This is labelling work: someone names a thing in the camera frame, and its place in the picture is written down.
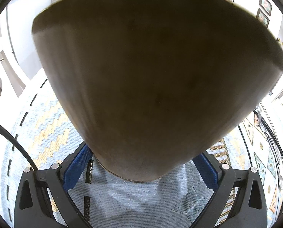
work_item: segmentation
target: black cable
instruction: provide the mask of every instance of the black cable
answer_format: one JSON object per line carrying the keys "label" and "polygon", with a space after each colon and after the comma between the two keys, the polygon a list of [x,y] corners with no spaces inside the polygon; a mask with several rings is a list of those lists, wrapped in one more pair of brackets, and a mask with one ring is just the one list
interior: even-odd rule
{"label": "black cable", "polygon": [[5,129],[0,125],[0,134],[4,136],[10,143],[12,143],[19,152],[27,159],[28,163],[31,165],[31,167],[34,170],[38,170],[36,164],[31,159],[31,157],[28,155],[28,153],[25,151],[25,149],[18,143],[18,141]]}

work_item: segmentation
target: black dashed line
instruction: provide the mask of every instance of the black dashed line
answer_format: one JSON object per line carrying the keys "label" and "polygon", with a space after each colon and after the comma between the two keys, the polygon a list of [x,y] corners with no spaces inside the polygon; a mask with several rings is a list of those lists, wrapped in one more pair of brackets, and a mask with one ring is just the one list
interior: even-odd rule
{"label": "black dashed line", "polygon": [[40,88],[42,88],[44,86],[45,82],[47,82],[47,79],[43,82],[43,84],[42,84],[42,86]]}
{"label": "black dashed line", "polygon": [[90,197],[89,196],[85,196],[83,216],[85,217],[87,221],[90,220]]}
{"label": "black dashed line", "polygon": [[8,208],[8,214],[9,214],[9,220],[12,223],[12,219],[11,219],[11,214],[10,214],[10,209]]}
{"label": "black dashed line", "polygon": [[6,186],[6,199],[9,201],[9,185]]}
{"label": "black dashed line", "polygon": [[30,105],[29,105],[29,106],[32,106],[32,103],[33,103],[33,102],[34,102],[34,100],[36,99],[37,95],[38,95],[38,93],[36,93],[36,95],[35,95],[35,96],[34,96],[34,98],[32,99],[32,101],[31,101],[31,103],[30,103]]}
{"label": "black dashed line", "polygon": [[27,116],[27,114],[28,114],[28,112],[26,112],[26,113],[25,113],[25,115],[23,116],[23,119],[22,119],[22,121],[21,121],[21,123],[20,123],[20,126],[22,126],[22,125],[23,125],[23,122],[24,122],[25,117]]}
{"label": "black dashed line", "polygon": [[7,176],[9,176],[10,166],[11,166],[11,159],[8,162]]}
{"label": "black dashed line", "polygon": [[[18,134],[16,134],[16,136],[15,136],[15,139],[18,139]],[[11,149],[12,151],[14,151],[14,144],[12,145],[12,149]]]}
{"label": "black dashed line", "polygon": [[87,167],[86,176],[85,176],[86,183],[92,183],[93,162],[94,160],[92,159],[90,159],[88,162],[88,167]]}

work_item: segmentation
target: yellow zigzag pattern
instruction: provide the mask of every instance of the yellow zigzag pattern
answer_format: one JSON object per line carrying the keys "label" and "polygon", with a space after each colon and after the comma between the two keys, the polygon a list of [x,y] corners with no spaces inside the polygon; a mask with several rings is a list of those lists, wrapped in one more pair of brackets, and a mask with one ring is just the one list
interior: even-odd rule
{"label": "yellow zigzag pattern", "polygon": [[49,111],[45,111],[43,116],[40,116],[37,123],[36,123],[36,126],[35,128],[38,129],[39,126],[45,122],[45,120],[47,118],[50,118],[52,116],[53,113],[56,113],[58,111],[59,108],[62,108],[62,106],[60,105],[60,102],[58,101],[58,103],[56,104],[56,106],[54,107],[51,107],[49,109]]}
{"label": "yellow zigzag pattern", "polygon": [[54,152],[59,151],[60,145],[66,144],[69,132],[69,128],[66,128],[63,135],[58,135],[57,140],[50,143],[50,147],[46,147],[43,153],[39,153],[38,158],[34,160],[34,163],[38,168],[40,168],[42,163],[46,163],[47,158],[51,158]]}
{"label": "yellow zigzag pattern", "polygon": [[43,141],[43,139],[47,139],[49,134],[53,134],[55,132],[56,127],[60,127],[62,122],[67,122],[68,117],[66,114],[61,114],[59,119],[54,119],[52,124],[48,124],[45,130],[41,130],[40,134],[35,136],[34,142],[31,144],[31,146],[28,149],[28,153],[31,153],[31,151],[38,145],[40,145]]}

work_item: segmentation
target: blue fabric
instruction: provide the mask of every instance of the blue fabric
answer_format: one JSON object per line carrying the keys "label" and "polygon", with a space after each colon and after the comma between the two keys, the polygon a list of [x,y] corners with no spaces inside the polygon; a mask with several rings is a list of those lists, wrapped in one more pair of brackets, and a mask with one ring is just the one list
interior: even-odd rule
{"label": "blue fabric", "polygon": [[67,168],[63,175],[63,188],[67,192],[69,189],[75,187],[84,168],[92,158],[93,153],[91,149],[84,145],[83,149],[78,153],[72,164]]}
{"label": "blue fabric", "polygon": [[193,162],[207,188],[216,191],[218,189],[218,174],[208,159],[204,156],[204,154],[200,154],[193,159]]}

